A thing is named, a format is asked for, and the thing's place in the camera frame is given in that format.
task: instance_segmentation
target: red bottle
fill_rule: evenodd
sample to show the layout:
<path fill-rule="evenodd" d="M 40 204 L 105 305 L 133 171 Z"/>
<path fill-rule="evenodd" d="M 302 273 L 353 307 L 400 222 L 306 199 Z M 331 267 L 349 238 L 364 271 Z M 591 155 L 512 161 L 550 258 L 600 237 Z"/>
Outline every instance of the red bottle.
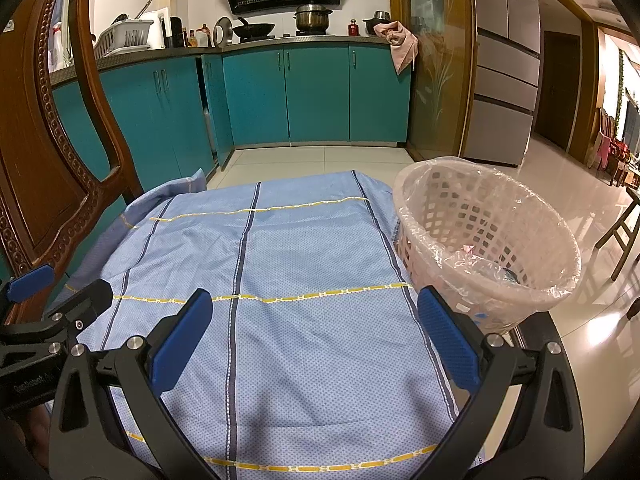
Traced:
<path fill-rule="evenodd" d="M 351 20 L 351 25 L 349 25 L 349 35 L 350 36 L 359 36 L 360 29 L 358 28 L 358 24 L 356 20 Z"/>

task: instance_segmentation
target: gray refrigerator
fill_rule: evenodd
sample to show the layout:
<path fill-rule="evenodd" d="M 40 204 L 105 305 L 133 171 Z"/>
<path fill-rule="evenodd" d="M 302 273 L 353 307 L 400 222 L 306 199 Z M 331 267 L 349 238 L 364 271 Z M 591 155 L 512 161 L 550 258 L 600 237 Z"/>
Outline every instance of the gray refrigerator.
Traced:
<path fill-rule="evenodd" d="M 476 0 L 476 90 L 463 156 L 519 166 L 538 96 L 538 0 Z"/>

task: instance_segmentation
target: cabinet handle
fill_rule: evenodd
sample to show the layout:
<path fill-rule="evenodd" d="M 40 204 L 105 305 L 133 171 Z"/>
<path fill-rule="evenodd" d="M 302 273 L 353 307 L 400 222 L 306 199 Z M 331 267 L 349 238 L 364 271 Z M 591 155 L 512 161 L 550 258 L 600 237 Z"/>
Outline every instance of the cabinet handle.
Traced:
<path fill-rule="evenodd" d="M 166 76 L 166 70 L 164 68 L 160 72 L 162 73 L 162 83 L 164 85 L 164 91 L 166 92 L 169 89 L 169 79 Z"/>
<path fill-rule="evenodd" d="M 154 83 L 156 84 L 156 94 L 160 93 L 160 76 L 158 70 L 154 70 Z"/>

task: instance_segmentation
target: brown wooden door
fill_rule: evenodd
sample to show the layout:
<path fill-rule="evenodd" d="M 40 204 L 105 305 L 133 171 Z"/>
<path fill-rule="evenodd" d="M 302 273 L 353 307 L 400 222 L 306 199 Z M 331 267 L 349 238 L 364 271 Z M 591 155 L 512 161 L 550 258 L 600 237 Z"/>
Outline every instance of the brown wooden door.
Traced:
<path fill-rule="evenodd" d="M 545 31 L 537 134 L 565 150 L 580 85 L 580 36 Z"/>

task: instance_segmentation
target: blue rubber pad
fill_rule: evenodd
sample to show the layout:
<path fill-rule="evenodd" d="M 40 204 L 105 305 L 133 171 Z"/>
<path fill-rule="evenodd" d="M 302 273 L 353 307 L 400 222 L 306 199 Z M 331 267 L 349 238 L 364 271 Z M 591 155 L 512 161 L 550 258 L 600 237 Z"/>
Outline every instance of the blue rubber pad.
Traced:
<path fill-rule="evenodd" d="M 51 267 L 48 265 L 40 266 L 9 283 L 6 298 L 12 303 L 20 303 L 52 285 L 55 277 Z"/>
<path fill-rule="evenodd" d="M 436 346 L 456 386 L 474 394 L 480 387 L 478 356 L 451 319 L 446 303 L 440 303 L 428 288 L 418 295 L 420 323 Z"/>
<path fill-rule="evenodd" d="M 213 303 L 207 292 L 192 296 L 186 306 L 188 310 L 150 363 L 149 381 L 156 397 L 174 389 L 211 321 Z"/>

